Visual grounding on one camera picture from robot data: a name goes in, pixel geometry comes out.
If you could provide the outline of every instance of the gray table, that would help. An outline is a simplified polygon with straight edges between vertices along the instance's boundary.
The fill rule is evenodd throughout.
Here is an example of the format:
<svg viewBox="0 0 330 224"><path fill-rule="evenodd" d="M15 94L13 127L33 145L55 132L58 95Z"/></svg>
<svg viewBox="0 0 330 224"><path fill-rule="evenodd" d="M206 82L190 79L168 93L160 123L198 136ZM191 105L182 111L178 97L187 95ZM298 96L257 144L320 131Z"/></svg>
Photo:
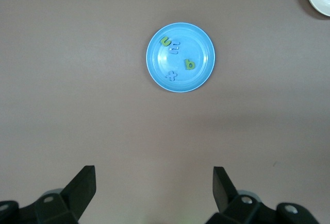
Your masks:
<svg viewBox="0 0 330 224"><path fill-rule="evenodd" d="M145 52L174 22L216 65L171 93ZM0 0L0 200L95 165L83 223L202 224L213 166L275 208L330 219L330 19L308 0Z"/></svg>

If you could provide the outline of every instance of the letter b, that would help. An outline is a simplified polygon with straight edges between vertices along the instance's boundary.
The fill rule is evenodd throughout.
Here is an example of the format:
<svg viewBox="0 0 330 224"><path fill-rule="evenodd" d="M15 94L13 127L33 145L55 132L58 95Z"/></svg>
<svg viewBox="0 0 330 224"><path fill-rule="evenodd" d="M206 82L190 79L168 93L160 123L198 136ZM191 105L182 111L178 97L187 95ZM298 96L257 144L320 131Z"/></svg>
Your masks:
<svg viewBox="0 0 330 224"><path fill-rule="evenodd" d="M195 63L193 61L189 61L189 59L186 59L185 62L188 70L193 70L195 68Z"/></svg>

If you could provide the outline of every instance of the small blue piece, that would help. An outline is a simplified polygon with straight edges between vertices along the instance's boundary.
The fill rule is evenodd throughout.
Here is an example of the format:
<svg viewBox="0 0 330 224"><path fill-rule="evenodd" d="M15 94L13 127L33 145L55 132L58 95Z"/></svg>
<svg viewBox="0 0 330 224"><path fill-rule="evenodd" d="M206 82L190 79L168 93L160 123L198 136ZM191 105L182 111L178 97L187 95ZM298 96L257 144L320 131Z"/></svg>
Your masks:
<svg viewBox="0 0 330 224"><path fill-rule="evenodd" d="M174 71L170 71L169 74L166 76L166 78L169 78L171 81L175 81L175 78L177 74L174 73Z"/></svg>
<svg viewBox="0 0 330 224"><path fill-rule="evenodd" d="M172 41L172 44L170 45L170 53L172 54L178 54L179 47L177 45L179 45L180 42L178 41Z"/></svg>

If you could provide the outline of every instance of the screw hole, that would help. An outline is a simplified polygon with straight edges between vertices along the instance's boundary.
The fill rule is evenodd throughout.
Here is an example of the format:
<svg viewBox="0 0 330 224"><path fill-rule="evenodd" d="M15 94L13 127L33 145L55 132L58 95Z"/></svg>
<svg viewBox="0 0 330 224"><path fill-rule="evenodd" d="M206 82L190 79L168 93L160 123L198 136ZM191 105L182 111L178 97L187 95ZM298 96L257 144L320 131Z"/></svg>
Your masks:
<svg viewBox="0 0 330 224"><path fill-rule="evenodd" d="M252 199L250 197L242 197L242 202L246 204L251 204L253 203Z"/></svg>
<svg viewBox="0 0 330 224"><path fill-rule="evenodd" d="M285 210L291 214L297 214L298 210L292 205L285 205Z"/></svg>
<svg viewBox="0 0 330 224"><path fill-rule="evenodd" d="M53 197L46 197L46 198L43 200L43 202L44 202L44 203L47 203L47 202L51 202L51 201L53 201L53 200L54 200Z"/></svg>
<svg viewBox="0 0 330 224"><path fill-rule="evenodd" d="M0 206L0 211L6 210L6 209L8 209L8 207L9 207L8 204L2 205L2 206Z"/></svg>

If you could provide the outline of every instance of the black plastic bracket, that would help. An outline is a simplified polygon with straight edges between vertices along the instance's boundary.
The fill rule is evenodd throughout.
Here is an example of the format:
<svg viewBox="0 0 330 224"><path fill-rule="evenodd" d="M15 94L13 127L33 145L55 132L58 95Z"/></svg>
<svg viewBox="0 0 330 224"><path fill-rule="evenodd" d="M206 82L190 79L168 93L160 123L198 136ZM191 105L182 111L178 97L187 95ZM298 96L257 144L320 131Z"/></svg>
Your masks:
<svg viewBox="0 0 330 224"><path fill-rule="evenodd" d="M1 201L0 224L78 224L95 192L95 167L85 166L59 194L21 209L16 201Z"/></svg>
<svg viewBox="0 0 330 224"><path fill-rule="evenodd" d="M239 195L223 167L213 169L213 196L219 212L206 224L319 224L304 207L280 203L276 211L248 195Z"/></svg>

